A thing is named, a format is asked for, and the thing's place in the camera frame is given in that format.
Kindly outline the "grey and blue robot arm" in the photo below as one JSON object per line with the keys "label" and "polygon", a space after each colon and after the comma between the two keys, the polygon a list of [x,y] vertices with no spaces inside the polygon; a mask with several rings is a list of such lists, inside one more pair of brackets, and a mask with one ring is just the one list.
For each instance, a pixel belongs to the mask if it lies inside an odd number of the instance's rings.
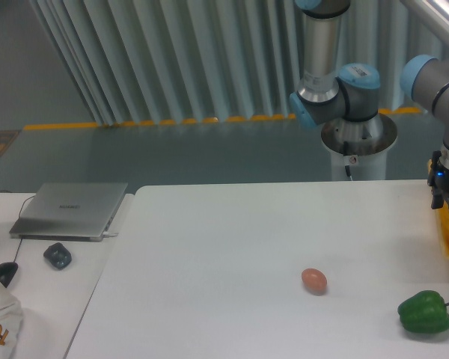
{"label": "grey and blue robot arm", "polygon": [[[306,16],[303,77],[290,95],[290,106],[304,126],[321,126],[327,149],[338,156],[338,174],[350,178],[357,159],[387,151],[397,128],[378,113],[380,78],[366,64],[336,66],[341,17],[348,1],[298,1]],[[408,10],[449,46],[449,1],[406,1]],[[400,86],[412,101],[429,111],[445,127],[442,147],[430,160],[428,186],[431,207],[438,211],[441,246],[449,255],[449,58],[419,55],[400,75]]]}

